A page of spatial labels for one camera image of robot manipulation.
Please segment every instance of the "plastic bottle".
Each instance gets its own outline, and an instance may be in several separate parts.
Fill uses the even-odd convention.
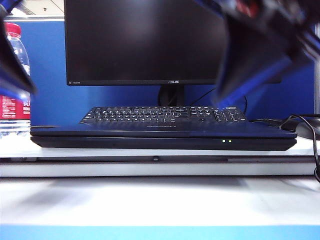
[[[21,42],[21,28],[11,22],[5,22],[6,35],[14,53],[20,60],[26,73],[30,75],[30,63],[27,51]],[[5,136],[27,136],[30,132],[30,96],[22,101],[0,95],[0,139]]]

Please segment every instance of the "ceiling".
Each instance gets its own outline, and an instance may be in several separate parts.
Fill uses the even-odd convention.
[[[63,16],[64,0],[24,0],[17,8],[29,16]],[[12,11],[13,16],[20,11]]]

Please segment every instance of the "computer monitor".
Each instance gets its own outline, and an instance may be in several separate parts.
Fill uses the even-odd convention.
[[[216,83],[222,18],[193,0],[65,0],[69,86]]]

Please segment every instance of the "bottle label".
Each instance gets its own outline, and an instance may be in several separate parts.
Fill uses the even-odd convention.
[[[30,100],[0,95],[0,120],[30,120]]]

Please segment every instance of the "black mouse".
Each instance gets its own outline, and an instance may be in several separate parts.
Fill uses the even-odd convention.
[[[320,140],[320,118],[310,118],[307,119],[308,123],[313,127],[315,132],[315,139]],[[305,139],[313,139],[313,133],[305,122],[300,122],[296,128],[295,132],[299,137]]]

